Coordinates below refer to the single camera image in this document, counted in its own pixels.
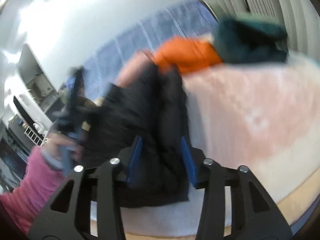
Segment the black puffer jacket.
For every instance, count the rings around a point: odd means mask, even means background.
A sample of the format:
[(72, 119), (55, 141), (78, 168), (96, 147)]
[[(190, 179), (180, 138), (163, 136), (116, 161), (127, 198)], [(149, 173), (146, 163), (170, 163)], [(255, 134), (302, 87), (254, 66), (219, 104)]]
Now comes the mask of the black puffer jacket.
[[(189, 184), (180, 150), (189, 139), (186, 94), (180, 73), (160, 73), (149, 65), (127, 87), (110, 85), (101, 106), (82, 99), (85, 120), (82, 160), (96, 168), (118, 157), (123, 170), (116, 179), (122, 207), (163, 206), (188, 200)], [(127, 165), (135, 137), (142, 152), (132, 188), (126, 184)]]

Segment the arched wall niche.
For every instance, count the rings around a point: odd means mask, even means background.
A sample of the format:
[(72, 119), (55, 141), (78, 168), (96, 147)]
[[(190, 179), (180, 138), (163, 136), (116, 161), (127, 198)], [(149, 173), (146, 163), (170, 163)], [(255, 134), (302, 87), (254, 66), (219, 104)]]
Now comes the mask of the arched wall niche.
[(17, 67), (33, 100), (51, 121), (56, 120), (53, 113), (61, 110), (64, 104), (27, 44), (22, 46)]

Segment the blue plaid sheet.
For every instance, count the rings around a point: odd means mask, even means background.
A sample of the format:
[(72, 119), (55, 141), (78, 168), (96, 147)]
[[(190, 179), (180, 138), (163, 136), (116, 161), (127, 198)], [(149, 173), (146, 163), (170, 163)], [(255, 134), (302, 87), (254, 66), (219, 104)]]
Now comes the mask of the blue plaid sheet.
[(165, 7), (110, 39), (85, 63), (85, 96), (94, 101), (104, 96), (124, 63), (138, 50), (155, 51), (173, 36), (194, 37), (212, 33), (217, 19), (203, 1), (186, 0)]

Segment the orange puffer jacket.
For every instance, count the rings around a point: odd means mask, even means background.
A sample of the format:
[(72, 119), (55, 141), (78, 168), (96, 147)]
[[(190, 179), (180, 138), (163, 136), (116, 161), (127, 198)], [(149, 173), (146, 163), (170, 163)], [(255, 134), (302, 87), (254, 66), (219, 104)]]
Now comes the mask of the orange puffer jacket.
[(180, 74), (197, 72), (222, 63), (209, 39), (181, 36), (174, 36), (162, 43), (152, 60), (161, 72), (175, 67)]

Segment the dark green sweatshirt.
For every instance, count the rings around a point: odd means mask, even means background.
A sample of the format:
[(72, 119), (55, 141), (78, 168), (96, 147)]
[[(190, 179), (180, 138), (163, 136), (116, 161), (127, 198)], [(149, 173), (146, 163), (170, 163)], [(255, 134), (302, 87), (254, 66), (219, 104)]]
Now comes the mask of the dark green sweatshirt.
[(217, 26), (213, 47), (224, 63), (285, 62), (287, 52), (278, 44), (286, 38), (278, 23), (227, 18)]

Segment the grey curtain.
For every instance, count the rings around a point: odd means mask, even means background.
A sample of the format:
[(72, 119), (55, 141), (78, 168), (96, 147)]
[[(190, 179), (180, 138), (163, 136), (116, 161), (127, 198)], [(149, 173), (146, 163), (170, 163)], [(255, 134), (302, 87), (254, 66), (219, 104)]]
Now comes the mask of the grey curtain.
[(250, 13), (281, 23), (287, 31), (284, 49), (319, 60), (319, 13), (311, 0), (215, 0), (217, 14)]

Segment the white bear figurine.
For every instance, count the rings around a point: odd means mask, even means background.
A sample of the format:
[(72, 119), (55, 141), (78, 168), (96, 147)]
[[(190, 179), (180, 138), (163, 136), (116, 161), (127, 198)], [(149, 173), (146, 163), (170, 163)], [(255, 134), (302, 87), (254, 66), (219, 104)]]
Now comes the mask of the white bear figurine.
[(44, 124), (39, 121), (35, 121), (33, 123), (33, 127), (36, 129), (37, 133), (39, 133), (40, 135), (46, 135), (48, 131), (47, 127), (44, 126)]

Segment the white shelf rack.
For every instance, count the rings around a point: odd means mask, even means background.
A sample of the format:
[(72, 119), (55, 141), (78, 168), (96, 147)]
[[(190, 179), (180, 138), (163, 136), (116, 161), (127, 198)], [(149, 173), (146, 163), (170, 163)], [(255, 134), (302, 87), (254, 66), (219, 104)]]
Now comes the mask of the white shelf rack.
[(27, 126), (24, 131), (24, 135), (34, 144), (37, 146), (41, 146), (43, 140), (29, 127)]

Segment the pink fleece sleeve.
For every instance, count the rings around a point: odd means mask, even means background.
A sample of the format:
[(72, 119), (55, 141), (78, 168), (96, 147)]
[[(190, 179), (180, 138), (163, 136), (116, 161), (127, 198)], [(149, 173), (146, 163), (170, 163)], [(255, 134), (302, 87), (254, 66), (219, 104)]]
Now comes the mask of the pink fleece sleeve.
[(1, 204), (16, 226), (27, 234), (48, 199), (61, 185), (64, 176), (52, 164), (61, 163), (42, 147), (35, 146), (29, 155), (25, 176), (12, 193), (1, 194)]

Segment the cream pink plush blanket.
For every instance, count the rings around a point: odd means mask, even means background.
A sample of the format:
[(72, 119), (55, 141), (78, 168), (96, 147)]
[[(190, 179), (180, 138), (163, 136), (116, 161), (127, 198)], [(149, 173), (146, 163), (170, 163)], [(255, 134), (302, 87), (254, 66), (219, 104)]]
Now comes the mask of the cream pink plush blanket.
[(246, 165), (289, 224), (319, 196), (319, 63), (220, 64), (182, 76), (191, 144)]

